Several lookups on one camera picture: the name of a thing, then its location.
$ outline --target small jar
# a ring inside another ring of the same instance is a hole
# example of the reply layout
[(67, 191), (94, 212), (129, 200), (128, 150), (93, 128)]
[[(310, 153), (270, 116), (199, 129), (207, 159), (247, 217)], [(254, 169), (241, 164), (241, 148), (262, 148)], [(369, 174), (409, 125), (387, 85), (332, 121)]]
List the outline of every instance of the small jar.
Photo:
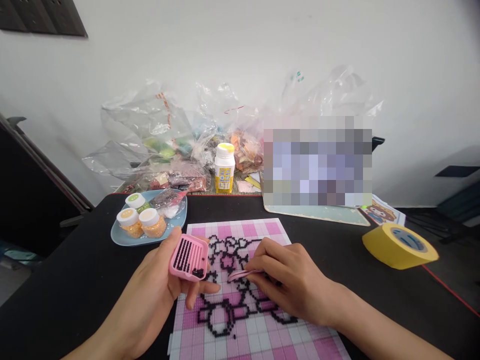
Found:
[(133, 208), (128, 208), (120, 211), (116, 216), (120, 227), (126, 234), (134, 239), (138, 239), (144, 234), (142, 230), (142, 223), (139, 220), (139, 213)]
[(149, 202), (145, 200), (144, 196), (139, 192), (129, 195), (125, 199), (125, 204), (131, 208), (134, 208), (139, 214), (141, 214), (143, 210), (151, 208)]
[(161, 237), (167, 228), (164, 218), (160, 216), (154, 208), (142, 211), (139, 219), (143, 232), (145, 232), (145, 235), (149, 238)]

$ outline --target left hand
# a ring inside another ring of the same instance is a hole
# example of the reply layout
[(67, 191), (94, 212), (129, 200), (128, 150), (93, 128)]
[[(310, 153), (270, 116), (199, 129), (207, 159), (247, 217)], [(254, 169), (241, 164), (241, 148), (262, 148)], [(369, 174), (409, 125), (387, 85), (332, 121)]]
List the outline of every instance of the left hand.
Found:
[[(169, 262), (181, 235), (181, 228), (175, 227), (158, 248), (145, 256), (98, 331), (66, 359), (76, 359), (77, 356), (70, 356), (84, 346), (96, 347), (99, 358), (136, 359), (155, 341), (181, 293), (187, 294), (185, 304), (192, 310), (199, 293), (214, 294), (220, 290), (219, 284), (190, 282), (170, 274)], [(82, 355), (86, 359), (86, 353), (78, 355), (79, 359)]]

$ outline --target pink plastic bead scoop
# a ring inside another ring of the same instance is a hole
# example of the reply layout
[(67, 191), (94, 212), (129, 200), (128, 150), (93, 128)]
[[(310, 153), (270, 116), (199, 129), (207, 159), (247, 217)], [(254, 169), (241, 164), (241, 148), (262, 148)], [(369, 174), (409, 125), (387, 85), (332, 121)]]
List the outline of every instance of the pink plastic bead scoop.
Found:
[(169, 271), (181, 279), (199, 282), (207, 276), (209, 245), (194, 236), (182, 234), (170, 259)]
[(240, 270), (240, 271), (234, 271), (231, 273), (231, 275), (228, 277), (227, 283), (231, 283), (233, 280), (237, 280), (240, 278), (244, 278), (250, 274), (255, 274), (255, 273), (263, 273), (262, 270), (252, 270), (252, 271), (247, 271), (247, 270)]

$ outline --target masking tape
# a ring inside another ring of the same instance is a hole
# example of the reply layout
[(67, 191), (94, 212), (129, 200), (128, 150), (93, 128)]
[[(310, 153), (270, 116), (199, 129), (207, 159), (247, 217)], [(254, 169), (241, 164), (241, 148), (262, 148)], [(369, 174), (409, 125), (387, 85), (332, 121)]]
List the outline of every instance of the masking tape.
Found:
[(385, 223), (362, 236), (363, 245), (382, 263), (403, 270), (438, 260), (435, 248), (404, 226)]

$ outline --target label on bottle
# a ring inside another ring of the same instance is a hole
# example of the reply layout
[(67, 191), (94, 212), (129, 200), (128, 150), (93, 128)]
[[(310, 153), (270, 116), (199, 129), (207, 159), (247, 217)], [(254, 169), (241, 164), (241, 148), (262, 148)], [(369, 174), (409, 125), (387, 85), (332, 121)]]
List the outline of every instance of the label on bottle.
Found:
[(219, 167), (215, 176), (217, 193), (231, 193), (234, 187), (234, 174), (231, 167)]

